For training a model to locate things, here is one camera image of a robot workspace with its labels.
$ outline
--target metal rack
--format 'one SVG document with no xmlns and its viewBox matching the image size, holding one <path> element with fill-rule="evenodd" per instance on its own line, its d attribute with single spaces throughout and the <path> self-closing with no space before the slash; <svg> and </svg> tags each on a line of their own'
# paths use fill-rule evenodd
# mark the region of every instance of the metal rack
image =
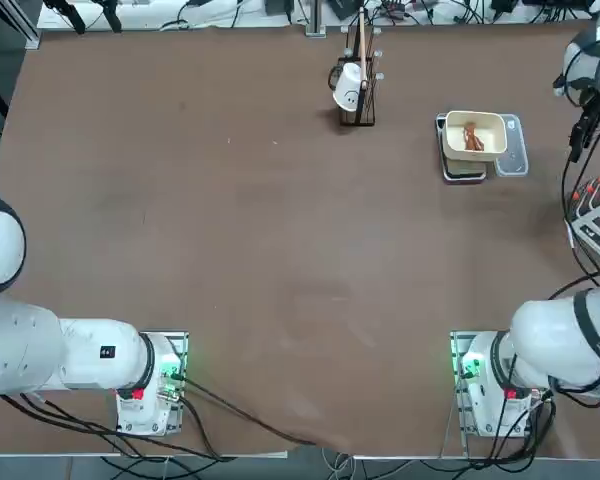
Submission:
<svg viewBox="0 0 600 480">
<path fill-rule="evenodd" d="M 365 10 L 365 19 L 369 21 L 368 11 Z M 339 108 L 340 125 L 345 127 L 372 127 L 376 123 L 376 87 L 378 80 L 384 78 L 381 73 L 376 71 L 377 61 L 382 56 L 381 50 L 373 50 L 374 37 L 381 33 L 379 28 L 370 29 L 369 41 L 366 44 L 365 51 L 360 51 L 361 38 L 358 22 L 352 22 L 348 27 L 343 27 L 343 33 L 346 33 L 346 45 L 344 55 L 338 58 L 338 62 L 329 72 L 329 87 L 334 90 L 335 85 L 342 74 L 344 65 L 350 62 L 360 62 L 362 54 L 367 64 L 367 78 L 369 81 L 361 84 L 358 91 L 358 103 L 354 112 L 348 112 Z"/>
</svg>

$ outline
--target white robotic arm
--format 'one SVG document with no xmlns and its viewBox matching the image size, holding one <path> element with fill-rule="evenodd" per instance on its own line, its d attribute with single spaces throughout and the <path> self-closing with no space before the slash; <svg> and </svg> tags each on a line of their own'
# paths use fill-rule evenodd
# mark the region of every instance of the white robotic arm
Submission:
<svg viewBox="0 0 600 480">
<path fill-rule="evenodd" d="M 0 199 L 0 293 L 20 274 L 26 236 Z M 185 335 L 176 335 L 183 354 Z M 118 425 L 127 433 L 179 430 L 185 358 L 165 334 L 138 333 L 108 319 L 59 319 L 44 308 L 0 296 L 0 395 L 40 390 L 115 390 Z"/>
</svg>

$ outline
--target white cup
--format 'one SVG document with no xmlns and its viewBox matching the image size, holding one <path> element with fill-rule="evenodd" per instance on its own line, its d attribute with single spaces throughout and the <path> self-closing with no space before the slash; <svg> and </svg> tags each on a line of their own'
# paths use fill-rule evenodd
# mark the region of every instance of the white cup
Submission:
<svg viewBox="0 0 600 480">
<path fill-rule="evenodd" d="M 360 66 L 353 62 L 345 63 L 333 91 L 333 99 L 341 109 L 347 112 L 356 111 L 361 83 Z"/>
</svg>

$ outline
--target black cable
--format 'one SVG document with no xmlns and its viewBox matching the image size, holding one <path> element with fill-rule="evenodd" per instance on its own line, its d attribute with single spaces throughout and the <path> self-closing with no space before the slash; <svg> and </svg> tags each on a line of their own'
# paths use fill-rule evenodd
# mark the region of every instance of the black cable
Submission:
<svg viewBox="0 0 600 480">
<path fill-rule="evenodd" d="M 23 399 L 23 400 L 24 400 L 24 401 L 25 401 L 25 402 L 26 402 L 26 403 L 27 403 L 27 404 L 28 404 L 28 405 L 29 405 L 31 408 L 33 408 L 34 410 L 36 410 L 36 411 L 38 411 L 38 412 L 40 412 L 40 413 L 42 413 L 42 414 L 44 414 L 44 415 L 47 415 L 47 416 L 49 416 L 49 417 L 52 417 L 52 418 L 64 419 L 64 420 L 67 420 L 67 421 L 69 421 L 69 420 L 70 420 L 70 421 L 72 421 L 72 422 L 74 422 L 74 423 L 78 423 L 78 424 L 80 424 L 80 425 L 83 425 L 83 426 L 85 426 L 86 428 L 88 428 L 88 429 L 90 429 L 90 430 L 92 430 L 92 431 L 96 431 L 96 430 L 95 430 L 95 427 L 93 427 L 93 425 L 96 425 L 96 426 L 97 426 L 97 424 L 95 424 L 95 423 L 93 423 L 93 422 L 86 422 L 86 421 L 80 420 L 79 418 L 77 418 L 77 417 L 75 417 L 74 415 L 71 415 L 70 413 L 66 412 L 64 409 L 60 408 L 58 405 L 56 405 L 56 404 L 55 404 L 55 403 L 53 403 L 53 402 L 50 402 L 50 401 L 48 401 L 48 400 L 45 400 L 45 403 L 46 403 L 47 405 L 49 405 L 50 407 L 52 407 L 52 408 L 56 409 L 58 412 L 60 412 L 60 415 L 58 415 L 58 414 L 55 414 L 55 413 L 53 413 L 53 412 L 50 412 L 50 411 L 48 411 L 48 410 L 46 410 L 46 409 L 44 409 L 44 408 L 42 408 L 42 407 L 39 407 L 39 406 L 38 406 L 38 405 L 36 405 L 34 402 L 32 402 L 32 401 L 29 399 L 29 397 L 27 397 L 27 395 L 25 395 L 25 394 L 20 394 L 20 397 L 21 397 L 21 398 L 22 398 L 22 399 Z M 126 444 L 126 445 L 127 445 L 127 446 L 128 446 L 128 447 L 129 447 L 129 448 L 130 448 L 130 449 L 131 449 L 131 450 L 132 450 L 132 451 L 133 451 L 133 452 L 136 454 L 136 455 L 137 455 L 136 457 L 131 457 L 131 456 L 130 456 L 128 453 L 126 453 L 124 450 L 122 450 L 122 449 L 121 449 L 121 448 L 120 448 L 118 445 L 116 445 L 114 442 L 112 442 L 111 440 L 109 440 L 109 439 L 106 437 L 106 435 L 105 435 L 105 434 L 100 434 L 100 435 L 98 435 L 98 436 L 99 436 L 99 437 L 101 437 L 101 438 L 102 438 L 104 441 L 106 441 L 107 443 L 109 443 L 109 444 L 110 444 L 110 445 L 111 445 L 111 446 L 112 446 L 112 447 L 113 447 L 115 450 L 118 450 L 118 451 L 119 451 L 120 453 L 122 453 L 123 455 L 125 455 L 125 456 L 129 456 L 130 458 L 136 458 L 136 459 L 137 459 L 137 461 L 133 462 L 133 463 L 132 463 L 131 465 L 129 465 L 128 467 L 126 467 L 126 468 L 123 468 L 123 467 L 120 467 L 119 465 L 116 465 L 116 464 L 114 464 L 114 463 L 110 462 L 110 461 L 109 461 L 109 460 L 108 460 L 106 457 L 100 457 L 100 458 L 101 458 L 101 459 L 102 459 L 102 460 L 103 460 L 105 463 L 107 463 L 108 465 L 111 465 L 112 467 L 114 467 L 114 468 L 117 468 L 117 469 L 119 469 L 119 470 L 120 470 L 120 473 L 118 473 L 118 475 L 116 475 L 116 476 L 115 476 L 115 477 L 113 477 L 113 478 L 118 478 L 118 477 L 119 477 L 120 475 L 122 475 L 123 473 L 129 473 L 129 474 L 131 474 L 131 475 L 133 475 L 133 476 L 135 476 L 135 477 L 138 477 L 138 478 L 146 478 L 146 479 L 150 479 L 150 480 L 153 480 L 153 479 L 162 480 L 162 477 L 152 477 L 152 476 L 146 476 L 146 475 L 138 474 L 138 473 L 135 473 L 135 472 L 131 471 L 131 469 L 132 469 L 134 466 L 138 465 L 138 464 L 139 464 L 139 463 L 141 463 L 141 462 L 162 462 L 162 461 L 163 461 L 163 459 L 162 459 L 162 458 L 160 458 L 160 457 L 147 457 L 147 456 L 144 456 L 144 455 L 142 455 L 142 454 L 141 454 L 141 453 L 140 453 L 140 452 L 139 452 L 139 451 L 138 451 L 138 450 L 137 450 L 137 449 L 136 449 L 136 448 L 135 448 L 135 447 L 134 447 L 134 446 L 133 446 L 133 445 L 132 445 L 132 444 L 131 444 L 131 443 L 130 443 L 130 442 L 127 440 L 127 439 L 126 439 L 126 438 L 120 438 L 120 440 L 122 440 L 122 441 L 123 441 L 123 442 L 124 442 L 124 443 L 125 443 L 125 444 Z M 209 468 L 209 467 L 211 467 L 211 466 L 215 465 L 216 463 L 219 463 L 219 462 L 220 462 L 220 460 L 216 459 L 216 460 L 214 460 L 214 461 L 213 461 L 211 464 L 209 464 L 209 465 L 205 465 L 204 467 L 202 467 L 202 468 L 201 468 L 201 469 L 199 469 L 199 470 L 192 471 L 192 470 L 191 470 L 189 467 L 187 467 L 186 465 L 184 465 L 183 463 L 179 462 L 179 461 L 178 461 L 178 460 L 176 460 L 176 459 L 170 459 L 169 461 L 170 461 L 170 462 L 172 462 L 172 463 L 174 463 L 175 465 L 178 465 L 180 468 L 182 468 L 183 470 L 185 470 L 185 471 L 187 472 L 187 473 L 186 473 L 186 474 L 184 474 L 184 475 L 178 475 L 178 476 L 173 476 L 173 477 L 166 477 L 166 479 L 171 479 L 171 480 L 173 480 L 173 479 L 178 479 L 178 478 L 185 478 L 185 477 L 194 477 L 194 478 L 197 478 L 198 480 L 200 480 L 200 477 L 198 477 L 198 476 L 196 475 L 196 473 L 197 473 L 198 471 L 205 470 L 205 469 L 207 469 L 207 468 Z"/>
<path fill-rule="evenodd" d="M 424 7 L 424 11 L 427 12 L 427 18 L 429 19 L 429 23 L 433 25 L 433 11 L 429 10 L 427 7 L 426 0 L 420 0 L 422 2 L 422 6 Z"/>
<path fill-rule="evenodd" d="M 588 393 L 591 392 L 593 390 L 595 390 L 596 388 L 598 388 L 600 386 L 600 376 L 598 377 L 598 379 L 592 383 L 590 383 L 589 385 L 585 385 L 582 388 L 560 388 L 561 393 Z"/>
<path fill-rule="evenodd" d="M 542 6 L 540 7 L 540 11 L 538 12 L 538 15 L 536 15 L 535 17 L 533 17 L 533 20 L 531 20 L 531 21 L 529 22 L 529 24 L 536 23 L 536 20 L 537 20 L 537 19 L 539 19 L 539 18 L 542 16 L 542 14 L 544 13 L 544 9 L 545 9 L 546 7 L 547 7 L 547 2 L 544 2 L 544 3 L 542 4 Z"/>
<path fill-rule="evenodd" d="M 299 445 L 315 445 L 314 442 L 311 442 L 309 440 L 304 440 L 304 439 L 301 439 L 301 438 L 298 438 L 298 437 L 294 437 L 293 435 L 289 435 L 288 433 L 284 433 L 284 432 L 278 430 L 277 428 L 272 427 L 271 425 L 263 422 L 259 418 L 256 418 L 253 415 L 250 415 L 249 413 L 245 412 L 244 410 L 236 407 L 231 402 L 225 400 L 224 398 L 220 397 L 219 395 L 216 395 L 215 393 L 213 393 L 209 389 L 203 387 L 199 383 L 194 382 L 193 380 L 190 380 L 190 379 L 188 379 L 188 378 L 186 378 L 186 377 L 184 377 L 184 376 L 182 376 L 180 374 L 177 374 L 177 373 L 172 374 L 171 378 L 173 378 L 174 380 L 179 380 L 179 381 L 183 381 L 183 382 L 188 383 L 192 387 L 200 390 L 201 392 L 205 393 L 206 395 L 208 395 L 209 397 L 213 398 L 217 402 L 220 402 L 222 405 L 224 405 L 225 407 L 227 407 L 229 410 L 232 410 L 233 412 L 237 413 L 242 418 L 244 418 L 246 420 L 249 420 L 249 421 L 251 421 L 251 422 L 259 425 L 260 427 L 262 427 L 266 431 L 268 431 L 270 433 L 273 433 L 274 435 L 276 435 L 276 436 L 278 436 L 280 438 L 283 438 L 283 439 L 285 439 L 285 440 L 287 440 L 289 442 L 297 443 Z"/>
<path fill-rule="evenodd" d="M 304 21 L 307 22 L 307 24 L 309 24 L 309 17 L 307 17 L 307 13 L 304 11 L 304 6 L 302 5 L 302 0 L 298 0 L 298 5 L 300 6 L 300 11 L 302 12 Z"/>
<path fill-rule="evenodd" d="M 411 20 L 413 20 L 414 22 L 416 22 L 417 25 L 422 25 L 418 19 L 416 17 L 414 17 L 413 15 L 411 15 L 409 12 L 404 12 L 404 16 L 407 18 L 410 18 Z"/>
<path fill-rule="evenodd" d="M 183 474 L 180 474 L 180 475 L 170 475 L 170 476 L 167 476 L 167 477 L 162 477 L 162 476 L 158 477 L 158 476 L 144 475 L 142 473 L 136 473 L 136 472 L 131 471 L 131 469 L 133 467 L 135 467 L 136 465 L 139 465 L 142 462 L 151 461 L 151 460 L 154 460 L 154 459 L 158 459 L 159 457 L 147 457 L 147 458 L 144 458 L 144 459 L 141 458 L 141 459 L 137 460 L 136 462 L 133 462 L 131 465 L 129 465 L 127 467 L 122 467 L 120 465 L 116 465 L 115 463 L 113 463 L 109 459 L 107 459 L 106 457 L 100 457 L 100 458 L 107 465 L 115 468 L 116 470 L 119 470 L 120 473 L 118 473 L 118 475 L 123 475 L 125 473 L 128 473 L 129 475 L 132 475 L 132 476 L 134 476 L 136 478 L 144 478 L 144 479 L 147 479 L 147 480 L 178 480 L 178 479 L 187 478 L 187 477 L 193 477 L 193 478 L 200 479 L 200 477 L 197 475 L 198 473 L 203 472 L 204 470 L 206 470 L 208 468 L 211 468 L 214 465 L 217 465 L 218 463 L 220 463 L 217 460 L 214 460 L 213 462 L 211 462 L 208 465 L 205 465 L 204 467 L 200 467 L 200 468 L 197 468 L 195 470 L 191 470 L 184 463 L 179 462 L 178 460 L 176 460 L 174 458 L 169 458 L 169 462 L 170 463 L 173 463 L 173 464 L 177 465 L 178 467 L 182 468 L 187 473 L 183 473 Z"/>
<path fill-rule="evenodd" d="M 102 458 L 102 460 L 104 460 L 104 463 L 111 465 L 112 467 L 118 468 L 119 472 L 116 473 L 113 477 L 111 477 L 111 480 L 116 480 L 118 477 L 124 475 L 125 473 L 129 473 L 130 475 L 134 475 L 134 476 L 136 476 L 136 475 L 139 476 L 140 475 L 139 473 L 132 472 L 131 469 L 133 467 L 135 467 L 136 465 L 139 465 L 142 462 L 144 462 L 144 459 L 141 458 L 140 460 L 136 460 L 135 462 L 130 464 L 128 467 L 122 468 L 122 467 L 118 467 L 118 465 L 110 463 L 105 457 L 100 457 L 100 458 Z M 142 477 L 139 477 L 139 478 L 148 478 L 150 480 L 156 480 L 158 477 L 149 477 L 149 476 L 143 475 Z"/>
<path fill-rule="evenodd" d="M 580 182 L 582 181 L 582 178 L 584 177 L 584 173 L 585 173 L 587 167 L 589 166 L 589 162 L 593 158 L 593 154 L 595 153 L 596 148 L 598 147 L 599 143 L 600 143 L 600 131 L 596 135 L 596 138 L 594 139 L 593 144 L 591 145 L 591 148 L 589 149 L 589 154 L 587 155 L 587 158 L 586 158 L 585 162 L 583 163 L 582 168 L 580 169 L 580 173 L 578 174 L 578 178 L 576 179 L 576 181 L 574 183 L 569 200 L 567 200 L 567 198 L 566 198 L 566 181 L 567 181 L 567 172 L 571 165 L 571 161 L 569 158 L 567 158 L 567 162 L 566 162 L 564 170 L 562 172 L 562 179 L 561 179 L 561 183 L 560 183 L 560 196 L 561 196 L 561 201 L 562 201 L 562 213 L 564 215 L 564 220 L 567 223 L 567 227 L 569 228 L 569 234 L 571 235 L 572 238 L 575 239 L 575 241 L 578 243 L 578 245 L 580 246 L 580 248 L 582 249 L 584 254 L 587 256 L 587 258 L 589 259 L 591 264 L 594 266 L 594 268 L 600 275 L 600 265 L 598 265 L 598 263 L 595 261 L 595 259 L 589 253 L 589 251 L 582 244 L 582 240 L 580 239 L 580 237 L 576 234 L 576 232 L 573 229 L 573 224 L 572 224 L 571 218 L 570 218 L 570 210 L 571 210 L 571 203 L 573 201 L 573 195 L 577 191 L 577 189 L 580 185 Z M 596 286 L 599 286 L 600 284 L 596 281 L 596 279 L 593 276 L 591 276 L 589 271 L 586 268 L 584 268 L 584 265 L 582 265 L 582 263 L 579 261 L 577 254 L 575 252 L 575 249 L 572 248 L 572 250 L 573 250 L 574 258 L 576 258 L 576 261 L 577 261 L 578 265 L 580 266 L 580 268 L 582 269 L 583 273 L 585 275 L 588 275 L 590 277 L 590 280 Z"/>
<path fill-rule="evenodd" d="M 77 433 L 84 433 L 87 435 L 97 435 L 100 436 L 102 433 L 105 433 L 106 435 L 110 435 L 110 436 L 115 436 L 118 438 L 121 437 L 125 437 L 125 438 L 133 438 L 134 440 L 140 441 L 140 442 L 145 442 L 145 443 L 151 443 L 153 445 L 158 445 L 160 447 L 165 447 L 165 448 L 169 448 L 171 450 L 177 450 L 180 452 L 184 452 L 184 453 L 189 453 L 192 455 L 197 455 L 199 457 L 203 457 L 203 458 L 207 458 L 209 460 L 215 460 L 213 457 L 202 453 L 202 452 L 198 452 L 196 450 L 193 450 L 191 448 L 187 448 L 187 447 L 183 447 L 180 445 L 173 445 L 167 442 L 161 442 L 159 440 L 155 440 L 153 438 L 150 437 L 143 437 L 143 436 L 139 436 L 139 435 L 133 435 L 131 433 L 127 433 L 127 432 L 119 432 L 119 431 L 115 431 L 115 430 L 111 430 L 107 427 L 104 427 L 102 425 L 96 424 L 94 422 L 86 422 L 89 425 L 92 426 L 96 426 L 96 428 L 100 429 L 101 432 L 94 432 L 93 430 L 89 430 L 86 428 L 78 428 L 74 425 L 71 424 L 66 424 L 66 423 L 62 423 L 62 422 L 58 422 L 55 420 L 51 420 L 49 418 L 46 418 L 42 415 L 39 415 L 37 413 L 34 413 L 30 410 L 28 410 L 27 408 L 25 408 L 24 406 L 20 405 L 18 402 L 16 402 L 15 400 L 13 400 L 12 398 L 8 397 L 7 395 L 0 395 L 0 398 L 5 401 L 6 403 L 8 403 L 10 406 L 12 406 L 13 408 L 15 408 L 16 410 L 20 411 L 21 413 L 24 413 L 26 416 L 33 418 L 34 420 L 38 420 L 40 422 L 46 423 L 48 425 L 53 425 L 55 427 L 59 427 L 59 428 L 64 428 L 65 430 L 70 430 L 73 432 L 77 432 Z M 222 461 L 223 462 L 229 462 L 233 460 L 233 458 L 223 458 Z"/>
<path fill-rule="evenodd" d="M 560 390 L 558 390 L 558 393 L 564 395 L 565 397 L 567 397 L 569 400 L 571 400 L 572 402 L 577 403 L 578 405 L 580 405 L 581 407 L 584 408 L 591 408 L 591 409 L 595 409 L 595 408 L 600 408 L 600 400 L 598 400 L 596 403 L 585 403 L 582 400 L 577 399 L 576 397 L 574 397 L 573 395 L 571 395 L 570 393 L 565 393 L 565 392 L 561 392 Z"/>
<path fill-rule="evenodd" d="M 238 21 L 238 14 L 240 13 L 240 7 L 242 7 L 242 0 L 237 0 L 237 8 L 236 14 L 233 16 L 233 22 L 231 22 L 231 28 L 236 26 L 236 22 Z"/>
<path fill-rule="evenodd" d="M 471 13 L 472 14 L 469 17 L 469 19 L 466 20 L 466 22 L 470 22 L 472 18 L 475 18 L 477 23 L 483 23 L 484 24 L 484 18 L 481 17 L 478 14 L 478 12 L 476 12 L 475 9 L 471 5 L 467 5 L 466 3 L 459 2 L 458 0 L 446 0 L 446 1 L 451 2 L 451 3 L 455 3 L 456 5 L 460 5 L 461 7 L 464 7 L 466 9 L 465 15 L 467 15 L 467 13 Z"/>
<path fill-rule="evenodd" d="M 98 429 L 99 425 L 93 422 L 87 422 L 84 420 L 80 420 L 79 418 L 69 414 L 68 412 L 64 411 L 62 408 L 60 408 L 59 406 L 57 406 L 55 403 L 52 403 L 48 400 L 45 400 L 45 403 L 47 405 L 49 405 L 51 408 L 54 408 L 55 410 L 57 410 L 58 412 L 60 412 L 60 415 L 55 414 L 53 412 L 50 412 L 49 410 L 46 410 L 38 405 L 36 405 L 34 402 L 31 401 L 31 399 L 29 399 L 29 397 L 24 394 L 21 393 L 20 394 L 20 398 L 22 398 L 27 405 L 29 405 L 29 407 L 31 407 L 32 409 L 34 409 L 35 411 L 37 411 L 38 413 L 41 413 L 42 415 L 46 415 L 47 417 L 51 417 L 51 418 L 57 418 L 59 420 L 65 420 L 65 421 L 70 421 L 72 423 L 76 423 L 78 425 L 81 425 L 85 428 L 87 428 L 88 430 L 91 430 L 92 432 L 97 432 L 97 435 L 104 440 L 105 442 L 107 442 L 109 445 L 111 445 L 113 447 L 114 450 L 119 451 L 120 453 L 122 453 L 123 455 L 127 456 L 127 457 L 131 457 L 131 458 L 142 458 L 143 455 L 142 453 L 140 453 L 139 450 L 137 450 L 132 444 L 131 442 L 129 442 L 126 438 L 121 438 L 120 440 L 123 441 L 125 443 L 125 445 L 127 445 L 129 447 L 129 449 L 136 455 L 135 457 L 133 457 L 132 455 L 129 455 L 127 452 L 125 452 L 124 450 L 122 450 L 118 445 L 115 444 L 115 442 L 109 440 L 109 438 L 102 432 L 98 432 L 96 429 Z"/>
<path fill-rule="evenodd" d="M 598 272 L 594 272 L 591 274 L 591 276 L 595 277 L 598 276 L 599 273 Z M 563 287 L 560 287 L 560 289 L 556 290 L 550 297 L 549 300 L 554 300 L 556 298 L 558 298 L 560 295 L 562 295 L 564 292 L 566 292 L 567 290 L 573 288 L 573 287 L 577 287 L 578 285 L 580 285 L 583 282 L 586 282 L 587 280 L 589 280 L 589 275 L 585 275 L 582 276 L 580 278 L 576 278 L 575 280 L 573 280 L 572 282 L 569 282 L 568 284 L 566 284 Z"/>
<path fill-rule="evenodd" d="M 389 10 L 389 7 L 387 6 L 387 2 L 385 0 L 381 0 L 381 6 L 382 6 L 382 8 L 384 8 L 384 11 L 386 12 L 387 17 L 389 17 L 389 20 L 391 20 L 391 24 L 395 27 L 396 26 L 396 21 L 391 16 L 391 11 Z M 376 11 L 374 12 L 373 16 L 371 17 L 370 22 L 373 22 L 373 19 L 376 18 L 376 14 L 378 13 L 378 11 L 380 11 L 380 7 L 378 7 L 376 9 Z"/>
<path fill-rule="evenodd" d="M 187 410 L 189 410 L 189 413 L 191 413 L 191 415 L 193 416 L 193 419 L 195 420 L 196 425 L 198 426 L 198 430 L 200 431 L 200 436 L 202 437 L 202 442 L 204 443 L 204 446 L 207 449 L 207 452 L 209 452 L 209 454 L 212 457 L 214 457 L 215 459 L 219 459 L 220 455 L 211 446 L 211 442 L 209 441 L 209 436 L 207 435 L 207 432 L 204 429 L 204 425 L 202 425 L 202 419 L 200 418 L 200 415 L 198 415 L 198 412 L 196 411 L 193 404 L 184 397 L 180 397 L 180 401 L 187 408 Z"/>
<path fill-rule="evenodd" d="M 95 19 L 93 22 L 91 22 L 87 28 L 85 28 L 85 29 L 84 29 L 84 30 L 85 30 L 85 32 L 86 32 L 87 30 L 89 30 L 91 27 L 93 27 L 93 26 L 96 24 L 96 22 L 102 18 L 102 15 L 104 15 L 104 11 L 100 12 L 100 15 L 98 15 L 98 16 L 96 17 L 96 19 Z"/>
</svg>

